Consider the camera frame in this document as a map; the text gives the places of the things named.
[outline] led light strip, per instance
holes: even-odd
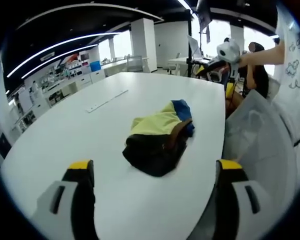
[[[120,32],[105,32],[105,33],[96,33],[96,34],[90,34],[90,35],[85,35],[85,36],[79,36],[79,37],[76,37],[76,38],[72,38],[72,39],[69,39],[69,40],[66,40],[66,41],[62,41],[62,42],[59,42],[53,46],[50,46],[50,47],[47,47],[43,50],[41,50],[40,52],[36,53],[35,55],[32,55],[31,57],[29,57],[28,59],[26,59],[25,61],[23,61],[22,63],[20,63],[15,69],[13,69],[8,75],[7,77],[9,78],[12,74],[14,74],[15,71],[17,71],[19,68],[21,68],[24,64],[26,64],[27,62],[29,62],[31,59],[37,57],[38,55],[48,51],[48,50],[51,50],[57,46],[60,46],[62,44],[66,44],[66,43],[70,43],[70,42],[73,42],[73,41],[76,41],[76,40],[80,40],[80,39],[85,39],[85,38],[91,38],[91,37],[97,37],[97,36],[105,36],[105,35],[116,35],[116,34],[120,34]]]
[[[277,38],[279,38],[279,35],[272,35],[272,36],[269,36],[269,38],[271,38],[271,39],[277,39]]]
[[[190,13],[191,13],[192,17],[193,17],[196,21],[199,21],[197,15],[194,14],[194,11],[193,11],[192,8],[188,5],[188,3],[186,3],[185,0],[178,0],[178,2],[179,2],[185,9],[190,10]]]
[[[56,60],[57,58],[60,58],[60,57],[62,57],[62,56],[64,56],[64,55],[67,55],[67,54],[70,54],[70,53],[73,53],[73,52],[80,51],[80,50],[82,50],[82,49],[87,49],[87,48],[91,48],[91,47],[95,47],[95,46],[98,46],[98,44],[92,44],[92,45],[89,45],[89,46],[80,47],[80,48],[77,48],[77,49],[75,49],[75,50],[72,50],[72,51],[68,51],[68,52],[66,52],[66,53],[63,53],[63,54],[61,54],[61,55],[59,55],[59,56],[55,56],[54,58],[51,58],[51,59],[49,59],[48,61],[45,61],[44,63],[40,64],[39,66],[35,67],[35,68],[32,69],[31,71],[29,71],[28,73],[26,73],[25,75],[23,75],[23,76],[21,77],[21,79],[24,79],[26,76],[28,76],[29,74],[31,74],[33,71],[37,70],[38,68],[42,67],[43,65],[45,65],[45,64],[47,64],[47,63],[49,63],[49,62],[51,62],[51,61],[53,61],[53,60]]]

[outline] window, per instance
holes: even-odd
[[[251,42],[256,42],[261,44],[265,50],[272,49],[275,47],[275,42],[268,37],[267,35],[251,29],[249,27],[243,28],[243,35],[244,35],[244,50],[249,51],[249,44]],[[274,65],[264,65],[266,72],[273,76],[275,73],[275,66]]]
[[[204,34],[206,33],[207,28],[203,30],[203,34],[201,36],[202,37],[201,50],[203,51],[203,55],[205,57],[214,58],[217,56],[217,46],[222,44],[225,38],[231,38],[230,23],[227,21],[212,20],[212,22],[209,23],[209,30],[210,30],[209,43],[207,43],[207,35]]]
[[[99,55],[100,61],[102,62],[104,59],[111,59],[109,40],[105,40],[99,43]]]
[[[124,57],[132,55],[130,31],[124,31],[113,37],[114,54],[115,57]]]

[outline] hand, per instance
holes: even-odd
[[[249,64],[249,53],[242,55],[239,60],[239,68],[243,68]]]

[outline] desk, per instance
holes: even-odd
[[[148,67],[148,57],[143,57],[142,62],[144,67]],[[127,65],[127,59],[122,59],[116,62],[107,63],[101,66],[101,69],[105,71],[106,76],[112,76],[124,71],[124,68]]]
[[[202,58],[194,58],[194,60],[198,62],[202,62],[207,64],[210,60],[202,59]],[[180,75],[180,65],[187,65],[187,57],[179,57],[168,60],[169,65],[176,65],[175,67],[175,75]]]
[[[119,91],[128,92],[97,110]],[[152,177],[123,157],[132,121],[184,99],[195,133],[177,168]],[[68,97],[35,121],[1,166],[4,183],[30,218],[38,197],[68,166],[94,161],[94,224],[102,240],[185,240],[200,219],[222,156],[225,91],[222,85],[181,76],[121,72]]]

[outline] blue fabric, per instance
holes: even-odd
[[[185,100],[172,100],[171,102],[173,103],[176,115],[181,121],[186,121],[192,118],[190,107],[188,106]],[[186,126],[186,132],[189,134],[190,137],[194,134],[194,130],[195,126],[192,123]]]

